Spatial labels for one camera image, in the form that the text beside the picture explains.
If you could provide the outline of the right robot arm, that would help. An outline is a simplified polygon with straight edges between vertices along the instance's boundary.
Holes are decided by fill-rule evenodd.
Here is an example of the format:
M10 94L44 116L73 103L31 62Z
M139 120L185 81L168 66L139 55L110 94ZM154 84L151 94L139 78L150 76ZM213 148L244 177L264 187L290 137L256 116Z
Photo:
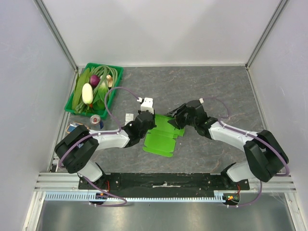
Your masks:
M169 124L177 129L191 126L200 136L224 142L244 152L244 162L233 163L221 172L220 183L225 189L232 189L238 182L251 178L268 182L275 176L283 176L283 169L285 175L289 175L289 159L268 130L246 131L208 116L203 99L184 103L166 116L170 117Z

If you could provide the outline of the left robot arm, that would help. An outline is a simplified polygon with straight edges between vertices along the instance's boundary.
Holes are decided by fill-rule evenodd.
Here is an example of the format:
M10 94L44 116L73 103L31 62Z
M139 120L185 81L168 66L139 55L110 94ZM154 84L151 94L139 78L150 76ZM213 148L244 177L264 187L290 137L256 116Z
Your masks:
M136 118L117 130L95 131L77 126L55 146L55 153L68 173L78 173L95 189L105 185L103 170L90 159L95 151L109 148L129 148L155 128L155 113L140 111Z

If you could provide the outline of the green paper box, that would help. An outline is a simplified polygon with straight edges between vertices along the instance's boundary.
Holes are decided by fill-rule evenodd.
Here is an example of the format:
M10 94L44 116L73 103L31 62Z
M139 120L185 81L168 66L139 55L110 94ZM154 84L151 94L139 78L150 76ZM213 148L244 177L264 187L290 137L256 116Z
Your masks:
M169 124L170 117L164 115L155 115L156 127L149 130L145 136L144 146L145 152L172 157L176 146L178 136L183 137L185 129L177 129Z

